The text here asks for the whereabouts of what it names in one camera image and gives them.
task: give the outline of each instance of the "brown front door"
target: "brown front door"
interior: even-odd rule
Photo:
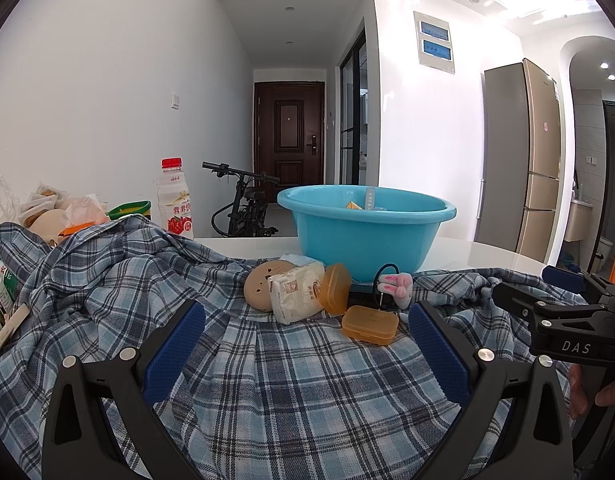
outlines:
[[[325,83],[256,83],[255,171],[280,179],[264,184],[265,198],[279,191],[323,183]]]

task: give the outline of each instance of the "orange plastic box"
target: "orange plastic box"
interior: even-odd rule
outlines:
[[[398,316],[391,312],[355,305],[350,306],[343,316],[341,329],[347,337],[389,345],[396,335],[398,321]]]
[[[351,276],[343,264],[327,267],[318,300],[332,316],[345,314],[350,286]]]

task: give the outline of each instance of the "bicycle handlebar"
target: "bicycle handlebar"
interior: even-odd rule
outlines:
[[[265,173],[257,174],[251,173],[250,171],[235,170],[234,168],[230,168],[229,164],[212,164],[211,162],[203,162],[203,168],[217,173],[219,178],[230,174],[234,176],[249,176],[255,180],[271,182],[272,184],[280,184],[280,179],[275,176],[269,176]]]

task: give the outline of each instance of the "white table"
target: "white table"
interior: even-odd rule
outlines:
[[[196,238],[196,241],[232,258],[277,258],[283,253],[302,254],[298,238]],[[505,249],[436,237],[419,269],[462,270],[503,267],[540,276],[545,264]]]

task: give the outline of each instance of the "toilet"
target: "toilet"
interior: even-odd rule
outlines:
[[[603,237],[599,238],[599,246],[596,249],[596,251],[597,253],[600,253],[603,255],[603,259],[601,260],[599,270],[601,270],[607,264],[607,260],[609,260],[609,253],[612,250],[613,246],[614,244],[612,243],[612,241],[608,240],[607,238],[603,238]]]

